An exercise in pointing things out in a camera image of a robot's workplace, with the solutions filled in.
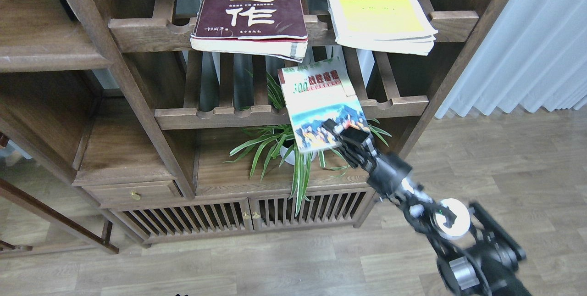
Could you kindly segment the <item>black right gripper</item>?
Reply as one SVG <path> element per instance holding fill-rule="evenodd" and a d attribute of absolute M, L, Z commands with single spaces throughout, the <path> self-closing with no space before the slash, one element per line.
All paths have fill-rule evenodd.
<path fill-rule="evenodd" d="M 380 152 L 373 144 L 371 133 L 353 127 L 345 129 L 332 119 L 321 126 L 340 143 L 339 148 L 331 148 L 331 151 L 344 160 L 344 167 L 360 167 L 367 171 L 367 183 L 378 194 L 397 198 L 413 195 L 412 167 L 393 152 Z"/>

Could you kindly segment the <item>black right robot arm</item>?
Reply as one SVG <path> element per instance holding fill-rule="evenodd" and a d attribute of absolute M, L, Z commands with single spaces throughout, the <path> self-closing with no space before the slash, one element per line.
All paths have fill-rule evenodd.
<path fill-rule="evenodd" d="M 478 203 L 455 198 L 435 201 L 411 179 L 411 166 L 394 153 L 384 154 L 371 133 L 323 123 L 351 167 L 368 172 L 367 183 L 390 200 L 437 255 L 443 283 L 455 296 L 528 296 L 516 277 L 526 252 Z"/>

